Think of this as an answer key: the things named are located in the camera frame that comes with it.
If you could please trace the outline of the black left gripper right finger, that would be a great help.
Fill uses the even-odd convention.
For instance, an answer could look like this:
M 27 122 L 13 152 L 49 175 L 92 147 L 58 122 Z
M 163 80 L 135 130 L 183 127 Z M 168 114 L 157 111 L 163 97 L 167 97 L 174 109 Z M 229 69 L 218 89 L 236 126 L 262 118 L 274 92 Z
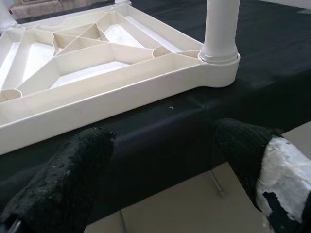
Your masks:
M 275 129 L 225 118 L 212 130 L 267 233 L 311 233 L 311 159 Z

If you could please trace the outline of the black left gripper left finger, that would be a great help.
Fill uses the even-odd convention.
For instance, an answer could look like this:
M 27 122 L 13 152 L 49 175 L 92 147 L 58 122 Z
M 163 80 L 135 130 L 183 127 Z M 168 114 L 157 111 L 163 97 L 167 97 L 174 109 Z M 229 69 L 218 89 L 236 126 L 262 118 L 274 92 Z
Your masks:
M 64 143 L 6 205 L 0 233 L 83 233 L 114 141 L 90 128 Z

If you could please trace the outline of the metal folding table legs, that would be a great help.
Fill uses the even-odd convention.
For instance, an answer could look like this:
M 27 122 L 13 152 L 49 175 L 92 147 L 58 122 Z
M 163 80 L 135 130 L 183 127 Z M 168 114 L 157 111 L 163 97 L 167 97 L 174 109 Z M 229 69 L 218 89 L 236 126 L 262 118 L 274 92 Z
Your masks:
M 225 197 L 225 192 L 224 192 L 222 186 L 220 185 L 220 183 L 218 182 L 218 180 L 217 180 L 216 176 L 214 175 L 213 171 L 210 170 L 208 173 L 209 173 L 209 176 L 210 176 L 210 178 L 211 178 L 215 188 L 217 189 L 217 192 L 218 192 L 219 196 L 221 198 L 224 198 Z

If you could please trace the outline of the black table cloth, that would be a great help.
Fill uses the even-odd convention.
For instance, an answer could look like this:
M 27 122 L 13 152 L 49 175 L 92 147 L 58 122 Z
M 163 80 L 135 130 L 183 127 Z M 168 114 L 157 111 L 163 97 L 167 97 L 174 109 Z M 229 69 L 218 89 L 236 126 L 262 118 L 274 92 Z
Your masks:
M 89 223 L 223 163 L 220 118 L 289 131 L 311 121 L 311 10 L 241 0 L 234 83 L 199 87 L 93 123 L 116 134 Z

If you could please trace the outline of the white plastic table top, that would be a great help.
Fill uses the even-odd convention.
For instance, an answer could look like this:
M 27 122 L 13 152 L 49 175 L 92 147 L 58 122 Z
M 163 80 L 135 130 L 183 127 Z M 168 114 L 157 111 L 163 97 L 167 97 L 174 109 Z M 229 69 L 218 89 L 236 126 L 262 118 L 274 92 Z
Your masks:
M 132 5 L 0 31 L 0 155 L 190 89 L 231 85 L 239 53 L 210 64 L 199 57 L 203 43 Z

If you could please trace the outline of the beige cloth covered bench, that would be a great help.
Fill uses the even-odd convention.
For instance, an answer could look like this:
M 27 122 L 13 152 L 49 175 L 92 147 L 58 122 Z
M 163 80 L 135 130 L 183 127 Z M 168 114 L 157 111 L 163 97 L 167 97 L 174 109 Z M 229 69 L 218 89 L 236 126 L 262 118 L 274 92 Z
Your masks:
M 8 12 L 14 19 L 57 16 L 114 4 L 114 0 L 14 0 Z

